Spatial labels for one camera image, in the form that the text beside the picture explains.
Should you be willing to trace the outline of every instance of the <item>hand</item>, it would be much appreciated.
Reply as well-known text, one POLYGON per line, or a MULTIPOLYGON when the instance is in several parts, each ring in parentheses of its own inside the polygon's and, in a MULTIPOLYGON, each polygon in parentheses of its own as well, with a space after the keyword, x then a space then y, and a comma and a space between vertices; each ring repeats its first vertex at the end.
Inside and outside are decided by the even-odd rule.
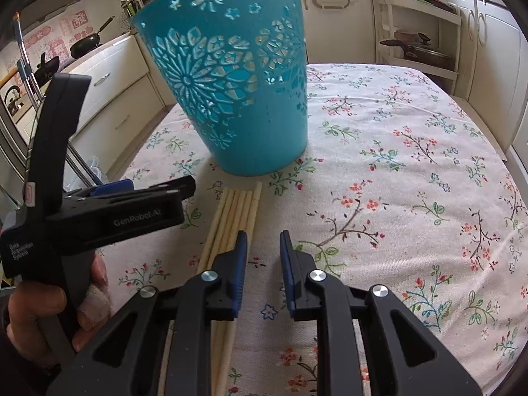
MULTIPOLYGON (((91 274, 93 284, 90 285, 86 298, 77 311, 81 329, 72 341, 76 351, 86 345, 110 315, 106 266, 98 254, 93 260, 91 274)), ((6 332, 13 346, 23 357, 41 366, 54 366, 58 363, 36 319, 58 314, 65 306, 66 295, 60 287, 35 281, 23 281, 17 286, 9 300, 10 324, 7 325, 6 332)))

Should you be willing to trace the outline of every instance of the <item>floral tablecloth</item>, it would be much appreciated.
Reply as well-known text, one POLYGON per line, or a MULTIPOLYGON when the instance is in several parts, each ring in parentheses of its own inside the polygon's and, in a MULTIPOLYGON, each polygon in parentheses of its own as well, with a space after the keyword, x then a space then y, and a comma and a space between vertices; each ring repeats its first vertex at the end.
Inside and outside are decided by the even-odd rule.
MULTIPOLYGON (((146 187, 190 174, 196 195, 181 226, 102 249, 114 309, 145 284, 167 289, 192 276, 222 188, 261 180, 226 395, 316 388, 315 323, 293 322, 284 303, 284 229, 346 284, 390 287, 489 394, 528 333, 528 213, 493 147, 431 80, 402 67, 309 66, 308 114, 297 161, 239 178, 173 108, 126 177, 146 187)), ((362 376, 368 388, 366 368, 362 376)))

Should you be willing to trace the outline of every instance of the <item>blue basket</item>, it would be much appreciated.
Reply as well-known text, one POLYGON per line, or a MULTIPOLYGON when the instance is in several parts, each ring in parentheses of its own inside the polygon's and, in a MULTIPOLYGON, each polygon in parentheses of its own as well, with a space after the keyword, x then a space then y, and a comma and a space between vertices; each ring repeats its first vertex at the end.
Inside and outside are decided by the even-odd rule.
POLYGON ((300 0, 155 0, 132 19, 228 173, 271 173, 308 140, 300 0))

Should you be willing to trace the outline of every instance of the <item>metal bolt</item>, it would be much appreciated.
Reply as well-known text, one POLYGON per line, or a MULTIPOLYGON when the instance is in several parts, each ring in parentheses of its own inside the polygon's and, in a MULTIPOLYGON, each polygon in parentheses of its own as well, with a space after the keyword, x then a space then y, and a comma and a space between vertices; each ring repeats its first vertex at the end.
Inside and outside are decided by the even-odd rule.
POLYGON ((153 285, 146 285, 139 291, 139 296, 145 299, 151 298, 154 295, 156 295, 156 288, 153 285))
POLYGON ((383 298, 383 297, 389 295, 389 290, 387 289, 387 287, 385 287, 382 284, 376 284, 372 288, 372 293, 374 293, 374 296, 378 296, 379 298, 383 298))
POLYGON ((209 271, 202 272, 203 281, 214 281, 217 278, 218 278, 218 273, 216 271, 213 271, 212 269, 210 269, 209 271))
POLYGON ((310 273, 310 278, 314 281, 323 281, 326 278, 326 272, 320 269, 314 269, 310 273))

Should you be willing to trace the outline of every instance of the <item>sleeve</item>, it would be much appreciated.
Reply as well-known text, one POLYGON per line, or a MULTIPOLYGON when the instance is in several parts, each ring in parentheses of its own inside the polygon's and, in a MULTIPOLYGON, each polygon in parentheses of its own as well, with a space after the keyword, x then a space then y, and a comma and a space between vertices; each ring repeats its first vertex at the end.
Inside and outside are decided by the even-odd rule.
POLYGON ((60 366, 46 370, 20 356, 5 331, 9 324, 8 301, 7 296, 0 298, 0 394, 44 396, 60 366))

